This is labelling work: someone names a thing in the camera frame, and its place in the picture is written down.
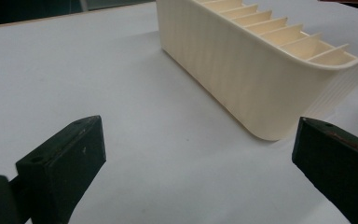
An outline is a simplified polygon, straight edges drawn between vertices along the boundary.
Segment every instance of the textured container wall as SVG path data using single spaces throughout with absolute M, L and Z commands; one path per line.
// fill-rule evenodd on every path
M 320 117 L 358 84 L 358 63 L 302 61 L 193 0 L 157 6 L 162 47 L 262 139 L 284 138 L 299 117 Z

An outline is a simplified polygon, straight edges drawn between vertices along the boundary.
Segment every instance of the white work surface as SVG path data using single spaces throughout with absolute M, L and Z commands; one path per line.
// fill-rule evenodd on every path
M 258 2 L 358 55 L 358 9 Z M 0 27 L 0 175 L 92 115 L 107 162 L 71 223 L 348 223 L 292 164 L 294 133 L 254 138 L 161 49 L 155 3 Z M 325 119 L 358 136 L 358 87 Z

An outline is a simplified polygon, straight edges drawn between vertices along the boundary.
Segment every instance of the ribbed plastic surface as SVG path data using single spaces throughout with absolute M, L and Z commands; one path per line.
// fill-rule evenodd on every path
M 161 45 L 251 133 L 279 140 L 358 85 L 358 58 L 241 0 L 157 0 Z

